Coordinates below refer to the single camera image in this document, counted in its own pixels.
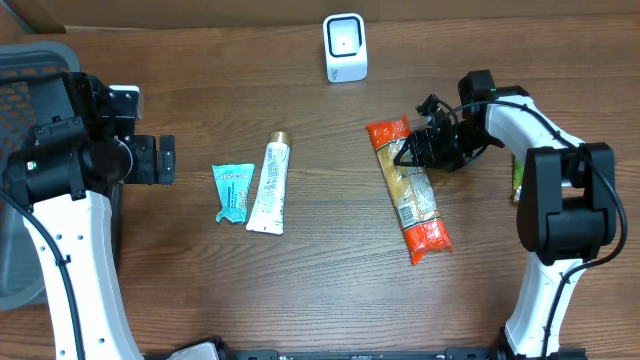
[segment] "blue plastic bag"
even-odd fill
[[[211,168],[218,187],[220,204],[222,204],[222,210],[216,215],[216,221],[220,222],[225,218],[231,223],[244,223],[247,220],[249,187],[255,165],[214,165]]]

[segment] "brown bottle cap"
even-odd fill
[[[283,131],[272,132],[269,142],[281,142],[283,144],[291,146],[291,139],[289,138],[289,134]]]

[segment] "teal packet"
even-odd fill
[[[231,223],[244,223],[247,220],[249,187],[255,167],[254,164],[211,166],[222,204],[222,210],[216,215],[217,222],[223,218]]]

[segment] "wall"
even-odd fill
[[[10,44],[25,32],[7,10],[0,6],[0,44]]]
[[[637,0],[11,0],[10,2],[22,8],[32,7],[33,12],[42,12],[44,9],[49,14],[49,19],[46,21],[55,20],[65,27],[116,28],[308,24],[321,23],[327,15],[347,11],[358,12],[367,21],[640,12],[640,1]]]

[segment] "wooden table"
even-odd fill
[[[126,189],[120,285],[145,352],[209,335],[233,348],[437,350],[489,345],[514,309],[526,252],[510,204],[511,155],[429,175],[455,255],[410,265],[367,123],[490,68],[570,133],[615,150],[632,223],[610,265],[580,280],[565,346],[640,356],[640,16],[367,25],[369,76],[328,85],[320,25],[25,36],[71,46],[83,69],[145,94],[140,134],[174,134],[173,186]],[[269,133],[293,139],[282,237],[217,224],[211,165],[255,163]],[[605,248],[607,253],[612,247]],[[54,354],[45,306],[0,314],[0,358]]]

